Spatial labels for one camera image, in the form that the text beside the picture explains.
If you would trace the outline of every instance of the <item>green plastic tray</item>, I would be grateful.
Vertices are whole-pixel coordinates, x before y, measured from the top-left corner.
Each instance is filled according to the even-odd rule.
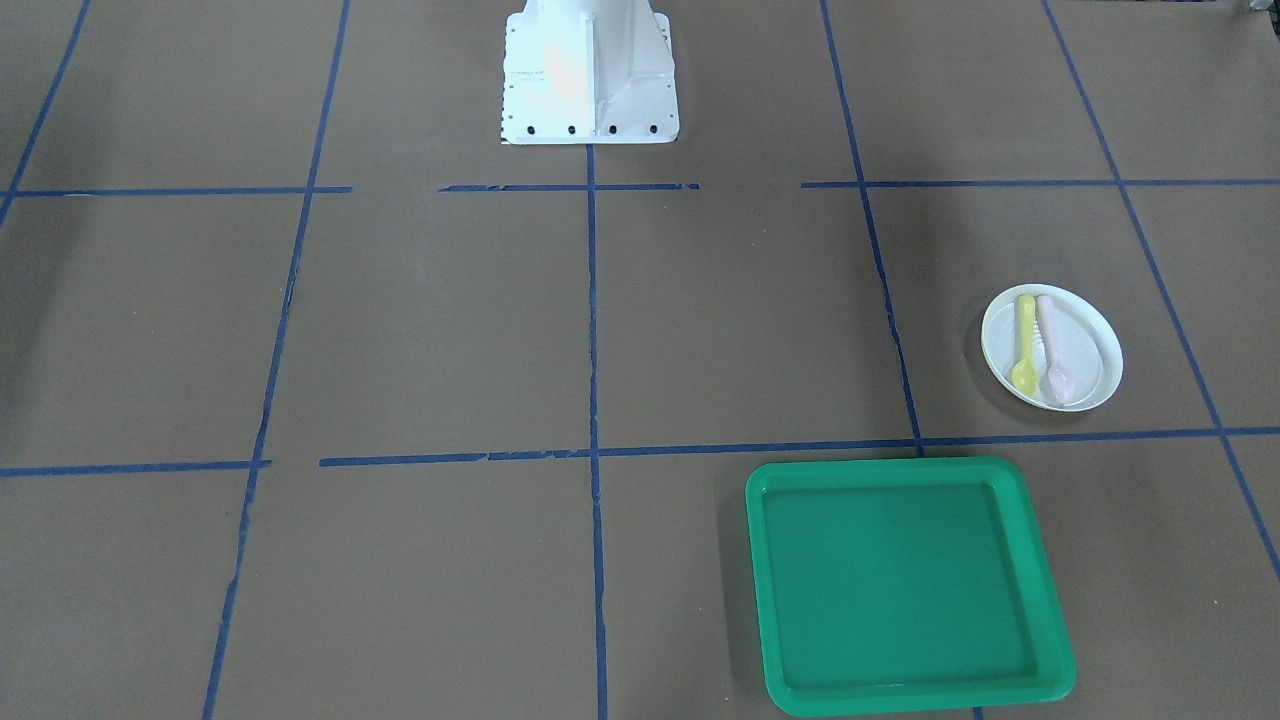
[[[769,696],[800,717],[1059,700],[1075,660],[997,457],[764,465],[746,515]]]

